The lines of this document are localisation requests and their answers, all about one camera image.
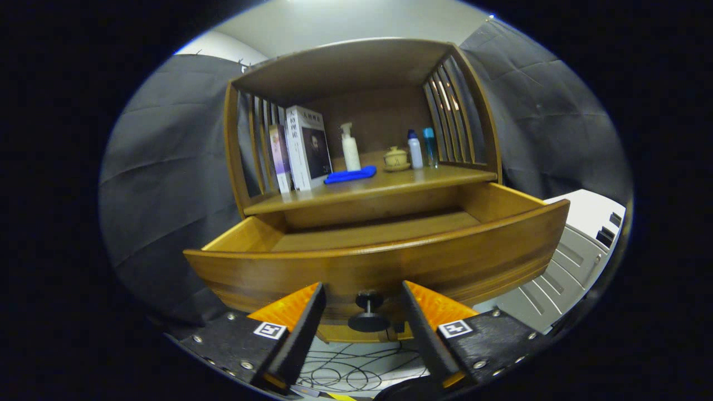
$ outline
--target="blue towel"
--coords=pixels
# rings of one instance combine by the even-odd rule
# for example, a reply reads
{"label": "blue towel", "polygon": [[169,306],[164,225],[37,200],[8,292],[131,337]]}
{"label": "blue towel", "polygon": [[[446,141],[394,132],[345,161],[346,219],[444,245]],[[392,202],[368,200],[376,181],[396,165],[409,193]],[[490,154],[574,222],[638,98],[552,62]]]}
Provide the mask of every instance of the blue towel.
{"label": "blue towel", "polygon": [[329,174],[324,180],[325,184],[341,183],[343,181],[361,180],[362,178],[373,177],[376,174],[376,166],[367,166],[357,171],[337,171]]}

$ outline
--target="open drawer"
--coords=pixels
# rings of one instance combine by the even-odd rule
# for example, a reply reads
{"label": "open drawer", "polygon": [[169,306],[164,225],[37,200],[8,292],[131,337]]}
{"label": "open drawer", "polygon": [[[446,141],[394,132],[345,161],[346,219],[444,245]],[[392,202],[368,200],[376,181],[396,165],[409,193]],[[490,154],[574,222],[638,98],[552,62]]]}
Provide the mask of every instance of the open drawer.
{"label": "open drawer", "polygon": [[539,276],[568,209],[568,200],[547,205],[497,183],[467,183],[252,215],[184,254],[237,310],[322,281],[323,325],[361,312],[354,299],[362,290],[379,291],[379,312],[400,323],[402,280],[473,305]]}

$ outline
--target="ceiling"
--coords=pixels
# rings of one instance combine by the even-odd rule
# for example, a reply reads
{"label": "ceiling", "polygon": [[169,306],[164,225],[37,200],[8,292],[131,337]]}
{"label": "ceiling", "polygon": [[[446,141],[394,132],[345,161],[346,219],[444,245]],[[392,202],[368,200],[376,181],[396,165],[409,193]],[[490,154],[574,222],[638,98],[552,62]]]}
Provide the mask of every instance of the ceiling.
{"label": "ceiling", "polygon": [[271,0],[215,28],[268,58],[374,37],[462,43],[488,14],[457,0]]}

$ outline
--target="white wall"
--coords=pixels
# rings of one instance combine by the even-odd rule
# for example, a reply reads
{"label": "white wall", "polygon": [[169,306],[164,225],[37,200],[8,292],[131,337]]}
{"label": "white wall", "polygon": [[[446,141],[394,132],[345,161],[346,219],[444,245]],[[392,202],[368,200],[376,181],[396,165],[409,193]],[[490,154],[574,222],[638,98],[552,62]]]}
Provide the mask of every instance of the white wall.
{"label": "white wall", "polygon": [[459,0],[271,0],[216,26],[270,58],[338,41],[403,37],[463,43],[485,12]]}
{"label": "white wall", "polygon": [[267,60],[267,57],[247,44],[220,32],[208,31],[193,39],[175,54],[203,54],[220,57],[249,66]]}

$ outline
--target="saucer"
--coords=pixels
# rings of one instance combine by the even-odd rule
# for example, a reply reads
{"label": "saucer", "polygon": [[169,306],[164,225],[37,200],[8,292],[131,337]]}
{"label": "saucer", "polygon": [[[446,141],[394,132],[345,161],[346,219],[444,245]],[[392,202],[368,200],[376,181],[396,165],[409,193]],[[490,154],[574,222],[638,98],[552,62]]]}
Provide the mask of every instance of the saucer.
{"label": "saucer", "polygon": [[386,167],[384,167],[384,170],[393,173],[394,171],[403,171],[410,167],[411,167],[411,164],[406,163],[406,164],[399,164],[398,166],[386,166]]}

